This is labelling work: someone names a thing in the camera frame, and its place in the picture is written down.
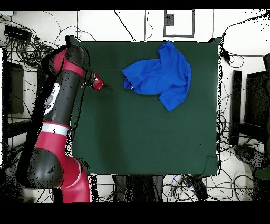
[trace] tangled wires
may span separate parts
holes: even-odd
[[[16,53],[19,59],[32,68],[38,68],[41,60],[55,49],[38,40],[34,42],[17,41]]]

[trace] cable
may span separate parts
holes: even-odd
[[[232,24],[232,25],[228,26],[228,27],[225,29],[225,31],[224,31],[224,33],[223,33],[223,36],[225,36],[227,29],[229,29],[230,27],[232,27],[232,26],[234,26],[234,25],[238,25],[238,24],[241,24],[241,23],[245,23],[245,22],[247,22],[247,21],[255,20],[255,19],[257,19],[257,18],[269,17],[269,16],[270,16],[270,10],[266,11],[266,12],[263,13],[262,15],[254,16],[254,17],[252,17],[252,18],[247,18],[246,20],[243,20],[243,21],[241,21],[241,22],[239,22],[239,23]]]
[[[92,36],[91,33],[88,33],[88,34],[96,41],[96,39]]]
[[[42,195],[44,194],[46,189],[43,190],[42,194],[40,195],[40,197],[38,198],[38,200],[36,201],[36,203],[38,203],[40,201],[40,198],[42,197]]]
[[[58,27],[59,27],[59,30],[60,30],[60,33],[61,33],[61,28],[60,28],[60,25],[59,25],[59,23],[58,23],[58,21],[56,20],[56,18],[51,14],[51,13],[48,13],[48,14],[50,14],[53,18],[54,18],[54,20],[57,22],[57,24],[58,24]]]
[[[120,20],[120,22],[122,23],[122,25],[124,26],[125,30],[128,31],[129,35],[131,36],[132,40],[135,41],[135,39],[133,38],[133,36],[131,35],[131,33],[129,32],[129,30],[126,28],[126,26],[123,24],[122,19],[119,17],[119,15],[116,13],[115,10],[113,10],[115,15],[118,17],[118,19]]]
[[[257,19],[257,18],[263,18],[263,17],[270,17],[270,10],[267,10],[265,13],[263,13],[262,15],[259,15],[259,16],[254,16],[254,17],[252,17],[252,18],[248,18],[248,19],[246,19],[246,20],[243,20],[243,21],[241,21],[241,22],[239,22],[239,23],[235,23],[235,24],[232,24],[232,25],[230,25],[230,26],[228,26],[226,29],[225,29],[225,31],[223,32],[223,37],[226,35],[226,31],[230,28],[230,27],[232,27],[232,26],[234,26],[234,25],[238,25],[238,24],[241,24],[241,23],[245,23],[245,22],[248,22],[248,21],[251,21],[251,20],[255,20],[255,19]],[[232,54],[232,53],[230,53],[231,55],[235,55],[235,56],[241,56],[241,57],[264,57],[264,55],[243,55],[243,54]]]
[[[148,22],[149,12],[150,12],[150,10],[148,10],[148,14],[147,14],[147,19],[146,19],[146,20],[147,20],[147,23],[151,26],[151,24]],[[147,38],[146,38],[146,41],[147,41],[148,38],[152,37],[152,35],[153,35],[153,32],[154,32],[153,26],[151,26],[151,28],[152,28],[151,36],[147,37]]]
[[[28,113],[29,113],[29,115],[30,115],[30,117],[32,118],[32,115],[31,115],[31,113],[30,113],[30,111],[29,111],[29,109],[28,109],[28,107],[27,107],[27,105],[26,105],[26,103],[21,99],[21,98],[19,98],[18,96],[16,96],[16,95],[14,95],[14,94],[12,94],[14,97],[16,97],[17,99],[19,99],[20,101],[22,101],[23,102],[23,104],[25,105],[25,107],[26,107],[26,109],[27,109],[27,111],[28,111]]]

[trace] black cable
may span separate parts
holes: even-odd
[[[40,195],[40,197],[38,198],[38,200],[36,201],[36,203],[38,203],[40,201],[40,198],[42,197],[42,195],[44,194],[46,189],[43,190],[42,194]]]
[[[48,194],[47,198],[45,198],[41,203],[46,201],[49,197],[51,198],[51,200],[53,200],[52,197],[51,197],[51,194],[52,194],[52,191],[51,191],[51,189],[49,189],[49,194]]]
[[[54,20],[57,22],[57,24],[58,24],[58,27],[59,27],[59,30],[60,30],[60,33],[61,33],[61,28],[60,28],[60,25],[59,25],[59,23],[58,23],[58,21],[56,20],[56,18],[51,14],[51,13],[48,13],[48,12],[46,12],[46,11],[42,11],[42,12],[44,12],[44,13],[47,13],[47,14],[50,14],[53,18],[54,18]]]
[[[133,36],[131,35],[131,33],[129,32],[129,30],[126,28],[126,26],[123,24],[122,19],[119,17],[119,15],[116,13],[115,10],[113,10],[115,15],[118,17],[118,19],[120,20],[120,22],[122,23],[122,25],[124,26],[125,30],[128,31],[129,35],[131,36],[132,40],[135,41],[135,39],[133,38]]]
[[[253,181],[253,179],[251,179],[249,176],[247,176],[247,175],[239,175],[239,176],[237,176],[237,177],[235,177],[234,178],[234,181],[233,181],[233,186],[234,186],[234,192],[235,192],[235,196],[236,196],[236,198],[237,198],[237,200],[238,201],[241,201],[240,199],[239,199],[239,197],[238,197],[238,193],[236,192],[236,187],[235,187],[235,181],[238,179],[238,178],[241,178],[241,177],[246,177],[246,178],[249,178],[250,180],[252,180]]]
[[[148,14],[147,14],[147,19],[146,19],[146,20],[147,20],[147,23],[151,26],[151,24],[148,22],[149,12],[150,12],[150,10],[148,10]],[[147,38],[146,38],[146,41],[147,41],[148,38],[152,37],[152,35],[153,35],[153,32],[154,32],[153,26],[151,26],[151,28],[152,28],[151,36],[147,37]]]
[[[18,100],[20,100],[20,101],[23,102],[23,104],[25,105],[25,107],[26,107],[26,109],[27,109],[27,111],[28,111],[30,117],[32,118],[32,115],[31,115],[31,113],[30,113],[30,111],[29,111],[29,109],[28,109],[26,103],[25,103],[21,98],[19,98],[18,96],[14,95],[14,94],[12,94],[12,95],[13,95],[15,98],[17,98]]]
[[[257,18],[262,18],[262,17],[269,17],[270,16],[270,10],[267,10],[265,13],[263,13],[262,15],[259,15],[259,16],[254,16],[254,17],[252,17],[252,18],[248,18],[248,19],[246,19],[246,20],[243,20],[243,21],[241,21],[241,22],[239,22],[239,23],[235,23],[235,24],[232,24],[232,25],[230,25],[230,26],[228,26],[226,29],[225,29],[225,31],[223,32],[223,37],[226,35],[226,31],[227,31],[227,29],[229,29],[230,27],[232,27],[232,26],[234,26],[234,25],[238,25],[238,24],[241,24],[241,23],[245,23],[245,22],[247,22],[247,21],[251,21],[251,20],[255,20],[255,19],[257,19]],[[243,54],[232,54],[232,53],[230,53],[231,55],[235,55],[235,56],[240,56],[240,57],[264,57],[264,55],[243,55]]]

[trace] floor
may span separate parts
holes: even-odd
[[[163,37],[163,17],[164,10],[131,10],[116,11],[126,25],[132,38],[136,41],[199,41],[207,42],[212,37],[220,37],[225,29],[232,24],[239,23],[248,18],[263,14],[264,10],[196,10],[195,16],[195,35],[193,38],[164,38]],[[167,13],[181,15],[180,10],[167,10]],[[180,26],[181,16],[176,16],[175,26]],[[65,35],[77,35],[77,12],[76,11],[30,11],[15,12],[12,21],[26,27],[32,28],[41,41],[48,41],[48,45],[59,46],[64,44]],[[4,23],[10,23],[0,20],[0,40],[5,41],[3,36]],[[232,66],[240,68],[232,68],[224,60],[222,61],[222,90],[221,98],[227,97],[231,89],[231,77],[233,70],[242,71],[242,89],[245,88],[245,78],[249,73],[265,71],[263,58],[258,55],[266,55],[270,49],[270,30],[269,22],[265,18],[251,20],[246,23],[231,26],[226,31],[224,48],[233,54],[246,55],[243,59],[235,56]],[[129,40],[131,35],[124,29],[114,11],[79,11],[78,13],[78,36],[81,41],[89,40]],[[24,101],[29,108],[30,113],[33,111],[33,102],[36,93],[36,72],[25,72],[24,82]],[[242,110],[241,117],[244,116],[245,90],[242,91]],[[221,102],[221,110],[224,111],[224,117],[229,122],[229,103],[230,97],[225,98]],[[13,117],[28,118],[27,110],[22,115],[13,115]],[[26,135],[22,134],[9,139],[10,145],[18,145],[25,140]],[[245,138],[240,138],[239,143],[243,144]],[[263,148],[255,140],[249,142],[251,147],[256,147],[263,152]],[[217,176],[204,179],[209,199],[207,201],[248,201],[251,199],[253,182],[250,180],[250,168],[248,165],[240,162],[234,156],[234,150],[228,149],[229,146],[222,143],[221,170]],[[181,176],[166,176],[163,187],[164,201],[196,201],[196,197],[192,192],[192,188],[184,188],[184,193],[178,188],[173,190],[173,186],[177,186]],[[104,201],[113,190],[113,181],[111,176],[98,175],[98,193],[101,201]],[[35,197],[35,201],[51,202],[52,195],[49,190],[32,190],[26,189],[27,196]]]

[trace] blue shirt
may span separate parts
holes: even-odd
[[[159,49],[159,59],[137,61],[123,69],[124,88],[144,95],[159,96],[168,111],[182,104],[191,82],[191,68],[182,53],[167,41]]]

